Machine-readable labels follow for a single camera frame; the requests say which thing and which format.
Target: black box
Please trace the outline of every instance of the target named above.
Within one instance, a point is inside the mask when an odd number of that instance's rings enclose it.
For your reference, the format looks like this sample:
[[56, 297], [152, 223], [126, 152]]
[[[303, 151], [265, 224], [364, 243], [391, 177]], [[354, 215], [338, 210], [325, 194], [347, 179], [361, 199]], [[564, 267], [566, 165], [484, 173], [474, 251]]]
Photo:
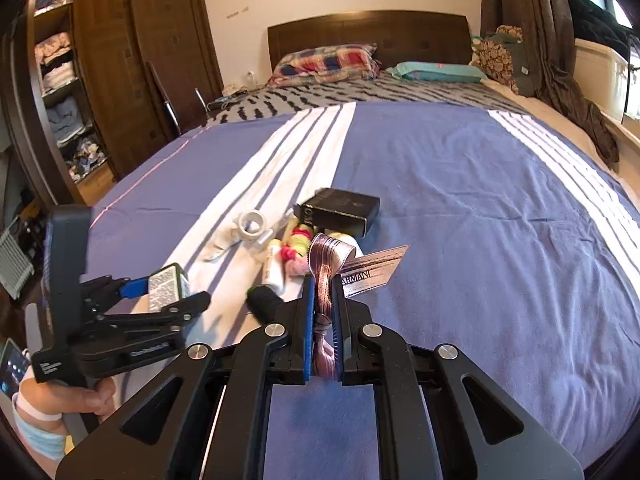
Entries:
[[327, 187], [305, 203], [296, 204], [293, 211], [303, 224], [362, 237], [371, 229], [379, 209], [377, 196]]

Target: plaid pillow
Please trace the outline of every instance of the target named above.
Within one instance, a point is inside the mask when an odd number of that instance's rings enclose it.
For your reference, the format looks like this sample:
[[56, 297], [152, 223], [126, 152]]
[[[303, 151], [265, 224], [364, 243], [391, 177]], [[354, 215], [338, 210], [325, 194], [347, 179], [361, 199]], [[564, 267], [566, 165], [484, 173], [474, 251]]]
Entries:
[[345, 79], [375, 79], [380, 66], [371, 56], [376, 44], [344, 44], [301, 50], [283, 57], [268, 85], [295, 86]]

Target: radiator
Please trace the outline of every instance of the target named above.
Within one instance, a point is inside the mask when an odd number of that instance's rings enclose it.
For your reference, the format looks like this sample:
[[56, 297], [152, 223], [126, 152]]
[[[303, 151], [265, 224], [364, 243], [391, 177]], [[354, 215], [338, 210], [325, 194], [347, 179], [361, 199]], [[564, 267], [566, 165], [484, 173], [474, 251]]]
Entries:
[[33, 264], [24, 255], [15, 238], [5, 229], [0, 235], [0, 283], [14, 300], [33, 274]]

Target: hand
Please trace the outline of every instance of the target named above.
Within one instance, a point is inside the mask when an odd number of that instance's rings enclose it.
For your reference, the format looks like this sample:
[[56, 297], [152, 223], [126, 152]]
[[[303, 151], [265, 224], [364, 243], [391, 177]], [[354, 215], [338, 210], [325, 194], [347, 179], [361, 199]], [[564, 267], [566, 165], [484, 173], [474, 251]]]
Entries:
[[[56, 413], [95, 413], [104, 420], [114, 412], [113, 394], [116, 391], [113, 379], [103, 379], [94, 389], [62, 386], [54, 382], [37, 383], [27, 379], [20, 385], [22, 396], [36, 410], [46, 415]], [[18, 414], [26, 423], [51, 433], [67, 434], [61, 420], [42, 421], [32, 417], [20, 408]]]

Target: blue bedsheet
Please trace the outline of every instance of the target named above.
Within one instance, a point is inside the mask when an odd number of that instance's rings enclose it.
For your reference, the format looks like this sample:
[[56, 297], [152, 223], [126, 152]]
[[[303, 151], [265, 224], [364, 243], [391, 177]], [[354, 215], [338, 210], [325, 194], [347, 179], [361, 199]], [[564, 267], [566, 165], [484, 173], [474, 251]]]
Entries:
[[[640, 217], [528, 116], [368, 103], [190, 132], [95, 209], [87, 277], [175, 259], [213, 293], [191, 342], [237, 342], [256, 326], [242, 297], [259, 264], [242, 246], [203, 262], [206, 241], [234, 208], [275, 219], [328, 185], [381, 198], [365, 253], [411, 244], [392, 281], [358, 297], [376, 322], [425, 348], [455, 343], [583, 466], [625, 434], [640, 397]], [[276, 386], [267, 448], [266, 479], [377, 478], [371, 388]]]

